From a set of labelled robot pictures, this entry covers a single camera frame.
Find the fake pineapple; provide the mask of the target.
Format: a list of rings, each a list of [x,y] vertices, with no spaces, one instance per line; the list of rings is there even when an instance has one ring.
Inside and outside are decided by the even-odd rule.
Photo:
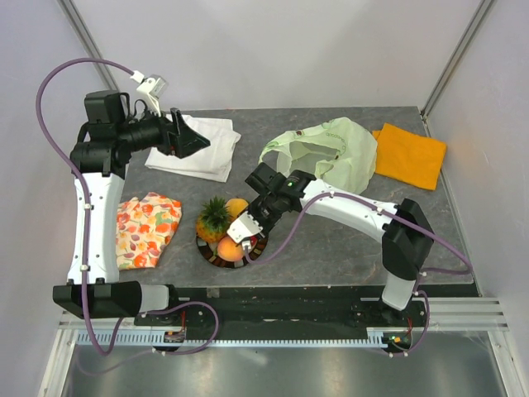
[[[195,224],[197,236],[206,243],[219,242],[231,225],[231,215],[226,206],[226,200],[213,197],[203,204]]]

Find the light green plastic bag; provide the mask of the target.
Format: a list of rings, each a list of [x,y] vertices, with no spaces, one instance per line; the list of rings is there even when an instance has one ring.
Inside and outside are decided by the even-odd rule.
[[[286,131],[260,153],[275,153],[275,169],[285,175],[301,170],[353,194],[363,193],[373,177],[378,143],[372,133],[348,117]]]

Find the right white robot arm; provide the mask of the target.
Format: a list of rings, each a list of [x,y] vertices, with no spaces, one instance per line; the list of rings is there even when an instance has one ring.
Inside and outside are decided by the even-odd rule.
[[[248,249],[253,237],[267,237],[284,213],[314,215],[362,232],[380,243],[387,272],[380,319],[391,326],[408,316],[408,302],[433,245],[431,225],[420,206],[404,199],[388,203],[338,189],[295,170],[285,176],[261,163],[246,178],[258,194],[232,222],[229,237]]]

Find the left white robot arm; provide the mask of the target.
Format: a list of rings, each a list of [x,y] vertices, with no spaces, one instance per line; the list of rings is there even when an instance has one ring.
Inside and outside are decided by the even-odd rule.
[[[126,110],[129,104],[129,95],[115,90],[84,99],[88,120],[69,155],[78,199],[74,257],[65,285],[53,288],[53,300],[81,319],[152,311],[162,324],[172,325],[182,313],[174,288],[119,280],[117,208],[133,153],[155,148],[183,159],[209,147],[210,141],[177,108],[161,113],[147,108],[136,118]]]

